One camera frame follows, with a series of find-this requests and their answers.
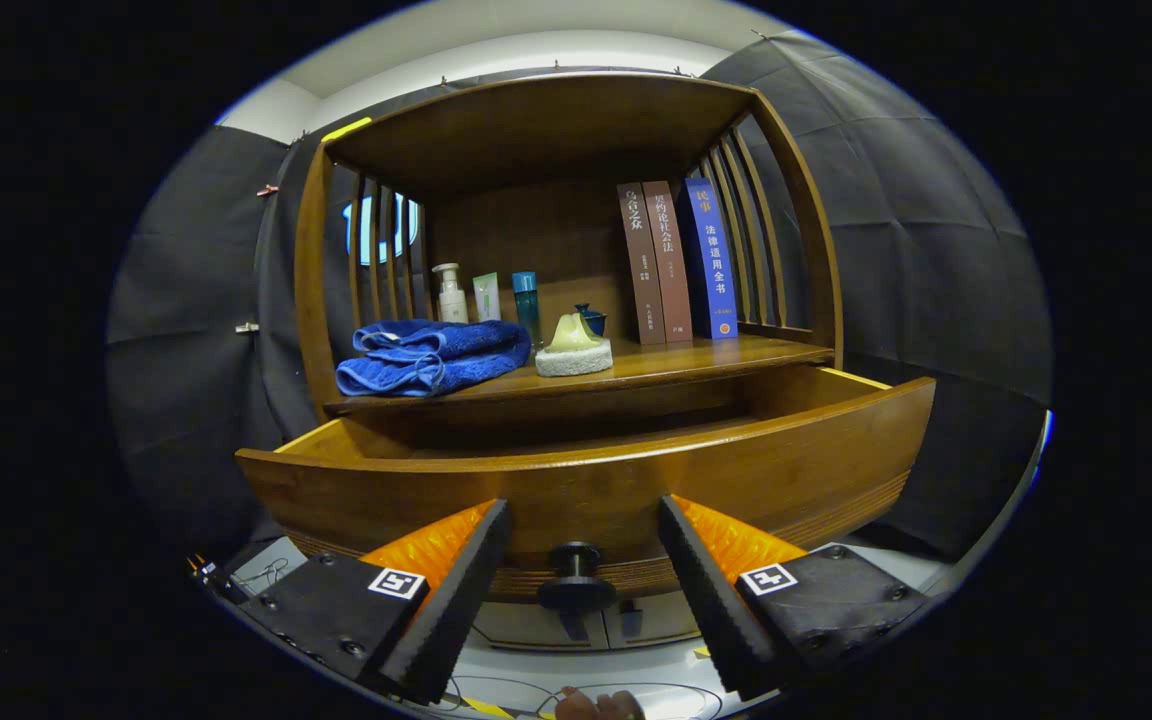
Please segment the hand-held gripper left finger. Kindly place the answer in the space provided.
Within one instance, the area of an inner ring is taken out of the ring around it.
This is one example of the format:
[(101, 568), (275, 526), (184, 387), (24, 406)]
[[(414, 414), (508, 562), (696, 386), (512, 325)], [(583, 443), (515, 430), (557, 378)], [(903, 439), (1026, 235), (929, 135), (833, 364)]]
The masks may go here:
[(221, 571), (220, 596), (317, 669), (417, 705), (442, 700), (506, 555), (507, 501), (404, 511), (353, 500), (310, 511), (308, 524), (370, 551), (259, 571), (259, 592)]

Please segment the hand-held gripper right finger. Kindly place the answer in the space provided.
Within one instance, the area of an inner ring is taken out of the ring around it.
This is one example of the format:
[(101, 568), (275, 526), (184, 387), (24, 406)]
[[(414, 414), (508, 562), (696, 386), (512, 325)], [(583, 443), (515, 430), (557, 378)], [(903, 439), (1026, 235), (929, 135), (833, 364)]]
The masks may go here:
[(667, 495), (658, 530), (719, 680), (742, 700), (838, 673), (931, 609), (852, 550), (805, 551)]

